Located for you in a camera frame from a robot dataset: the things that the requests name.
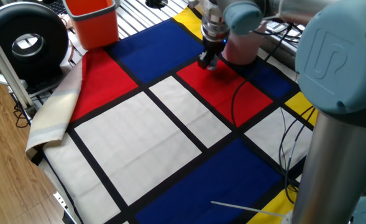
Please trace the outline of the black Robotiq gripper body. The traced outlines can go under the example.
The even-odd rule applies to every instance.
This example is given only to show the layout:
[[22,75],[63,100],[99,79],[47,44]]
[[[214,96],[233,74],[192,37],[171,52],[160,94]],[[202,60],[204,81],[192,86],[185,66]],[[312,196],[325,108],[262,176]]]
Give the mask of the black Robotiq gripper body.
[[213,39],[205,35],[203,37],[203,55],[208,57],[210,55],[219,55],[225,48],[227,39]]

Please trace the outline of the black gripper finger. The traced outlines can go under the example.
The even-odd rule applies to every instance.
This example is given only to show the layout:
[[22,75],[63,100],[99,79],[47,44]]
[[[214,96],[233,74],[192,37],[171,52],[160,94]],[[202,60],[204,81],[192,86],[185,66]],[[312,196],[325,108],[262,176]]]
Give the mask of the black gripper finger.
[[213,71],[217,69],[217,63],[219,61],[219,54],[213,54],[209,63],[209,70]]
[[206,69],[211,62],[211,54],[208,51],[202,52],[198,57],[198,66]]

